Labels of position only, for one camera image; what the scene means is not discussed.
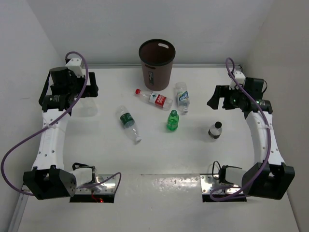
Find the green-label clear water bottle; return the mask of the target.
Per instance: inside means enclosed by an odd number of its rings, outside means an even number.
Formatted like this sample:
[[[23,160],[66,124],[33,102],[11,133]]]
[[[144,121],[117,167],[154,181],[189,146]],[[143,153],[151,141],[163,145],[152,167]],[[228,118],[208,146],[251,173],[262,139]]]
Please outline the green-label clear water bottle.
[[[141,136],[137,128],[137,124],[128,109],[121,105],[116,110],[116,117],[121,122],[126,136],[138,144],[141,141]]]

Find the small green plastic bottle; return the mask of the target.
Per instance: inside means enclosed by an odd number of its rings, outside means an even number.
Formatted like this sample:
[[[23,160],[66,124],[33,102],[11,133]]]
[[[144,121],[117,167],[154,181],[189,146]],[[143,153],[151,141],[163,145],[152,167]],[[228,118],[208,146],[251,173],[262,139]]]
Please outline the small green plastic bottle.
[[[169,131],[175,131],[178,128],[179,115],[176,110],[172,110],[167,119],[167,129]]]

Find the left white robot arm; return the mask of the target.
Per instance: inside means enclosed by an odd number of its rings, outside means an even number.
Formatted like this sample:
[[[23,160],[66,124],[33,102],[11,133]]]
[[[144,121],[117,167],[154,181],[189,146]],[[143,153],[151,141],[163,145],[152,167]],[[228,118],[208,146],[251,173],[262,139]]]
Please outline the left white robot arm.
[[[43,128],[37,157],[32,170],[24,172],[23,181],[38,200],[73,197],[77,188],[95,182],[95,167],[74,163],[71,172],[64,169],[63,148],[65,132],[71,116],[70,106],[77,99],[97,97],[98,86],[94,72],[85,78],[78,77],[67,67],[56,67],[49,71],[39,104],[42,106]]]

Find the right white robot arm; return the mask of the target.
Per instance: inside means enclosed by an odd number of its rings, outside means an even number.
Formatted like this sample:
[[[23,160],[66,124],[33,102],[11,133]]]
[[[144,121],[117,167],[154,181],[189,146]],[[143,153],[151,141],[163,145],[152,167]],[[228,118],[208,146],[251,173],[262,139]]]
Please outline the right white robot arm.
[[[207,105],[216,110],[219,99],[223,98],[223,108],[239,108],[249,126],[254,165],[249,170],[224,165],[219,169],[218,182],[222,186],[244,187],[244,195],[280,200],[295,177],[295,170],[283,160],[277,146],[272,127],[272,106],[263,99],[267,83],[263,79],[245,78],[243,89],[234,86],[217,85]]]

